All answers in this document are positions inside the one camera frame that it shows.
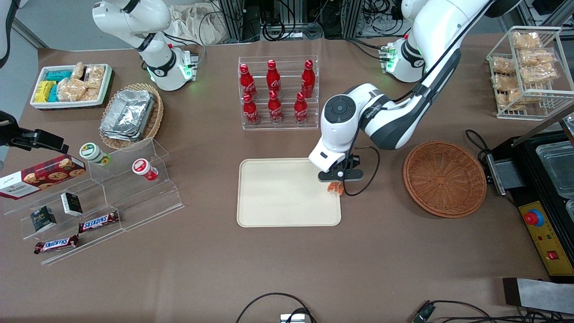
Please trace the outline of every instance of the red emergency stop button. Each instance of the red emergency stop button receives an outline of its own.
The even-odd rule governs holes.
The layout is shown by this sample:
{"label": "red emergency stop button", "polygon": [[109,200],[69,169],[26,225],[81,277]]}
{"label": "red emergency stop button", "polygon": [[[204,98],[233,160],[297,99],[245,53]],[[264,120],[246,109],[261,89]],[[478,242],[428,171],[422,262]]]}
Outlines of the red emergency stop button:
{"label": "red emergency stop button", "polygon": [[524,221],[529,225],[542,226],[544,224],[544,217],[542,213],[536,209],[530,209],[524,214]]}

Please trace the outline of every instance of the floor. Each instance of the floor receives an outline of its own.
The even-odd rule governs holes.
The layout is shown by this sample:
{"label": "floor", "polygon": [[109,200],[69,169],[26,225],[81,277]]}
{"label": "floor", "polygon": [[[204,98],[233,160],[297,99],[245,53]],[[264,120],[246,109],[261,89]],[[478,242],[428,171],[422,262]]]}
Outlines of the floor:
{"label": "floor", "polygon": [[[91,18],[95,0],[30,1],[16,17],[50,48],[66,51],[122,49],[129,46],[122,40],[98,29]],[[168,5],[193,0],[164,0]],[[496,19],[483,17],[472,33],[499,33]],[[16,32],[11,33],[11,55],[0,70],[1,109],[19,118],[29,99],[38,69],[36,50]],[[7,147],[0,147],[0,161]]]}

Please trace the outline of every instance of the white tray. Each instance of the white tray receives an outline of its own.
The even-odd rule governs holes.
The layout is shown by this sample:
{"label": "white tray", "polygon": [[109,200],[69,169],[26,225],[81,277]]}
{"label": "white tray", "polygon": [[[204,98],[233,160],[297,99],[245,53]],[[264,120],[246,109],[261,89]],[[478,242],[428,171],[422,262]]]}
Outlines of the white tray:
{"label": "white tray", "polygon": [[307,158],[246,159],[239,166],[237,223],[244,228],[335,226],[338,194],[317,179]]}
{"label": "white tray", "polygon": [[47,66],[43,67],[40,71],[40,76],[36,80],[36,85],[34,86],[34,91],[32,92],[32,97],[30,98],[30,105],[38,110],[68,110],[68,109],[88,109],[89,107],[101,105],[106,97],[106,92],[108,85],[110,84],[112,68],[108,64],[86,64],[104,66],[106,68],[104,72],[104,78],[102,80],[102,85],[100,86],[100,93],[96,100],[91,101],[76,101],[76,102],[34,102],[34,96],[38,90],[40,82],[46,80],[46,75],[48,72],[52,71],[62,71],[62,70],[73,70],[75,65],[61,65],[61,66]]}

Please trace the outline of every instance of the robotic arm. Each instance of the robotic arm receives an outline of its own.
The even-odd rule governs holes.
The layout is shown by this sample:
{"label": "robotic arm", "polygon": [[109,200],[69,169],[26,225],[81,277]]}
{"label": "robotic arm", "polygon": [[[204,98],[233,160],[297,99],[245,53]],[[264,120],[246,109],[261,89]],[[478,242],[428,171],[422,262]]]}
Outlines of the robotic arm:
{"label": "robotic arm", "polygon": [[[502,1],[506,2],[505,10],[510,10],[520,0]],[[464,36],[494,2],[497,0],[403,1],[405,17],[414,17],[413,31],[408,39],[394,43],[397,50],[389,51],[392,55],[387,72],[392,66],[393,75],[399,80],[414,78],[410,82],[415,82],[422,76],[424,66],[430,69],[413,87],[410,98],[400,103],[372,84],[352,87],[327,101],[321,114],[321,139],[309,155],[310,161],[323,172],[320,180],[357,179],[349,177],[352,176],[349,169],[341,172],[341,165],[349,163],[352,142],[359,129],[380,149],[405,145],[459,64]]]}
{"label": "robotic arm", "polygon": [[170,48],[161,34],[171,24],[171,14],[162,0],[101,1],[94,5],[92,16],[99,29],[139,52],[162,90],[177,90],[192,79],[190,53]]}

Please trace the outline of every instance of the teal package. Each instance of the teal package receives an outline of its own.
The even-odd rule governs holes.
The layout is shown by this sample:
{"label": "teal package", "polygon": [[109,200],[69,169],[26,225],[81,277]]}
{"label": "teal package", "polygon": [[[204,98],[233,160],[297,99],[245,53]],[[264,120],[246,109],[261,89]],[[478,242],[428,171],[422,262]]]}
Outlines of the teal package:
{"label": "teal package", "polygon": [[54,80],[59,82],[65,78],[72,76],[72,71],[52,71],[46,75],[46,80]]}
{"label": "teal package", "polygon": [[52,86],[50,90],[50,96],[48,97],[48,102],[58,102],[58,85]]}

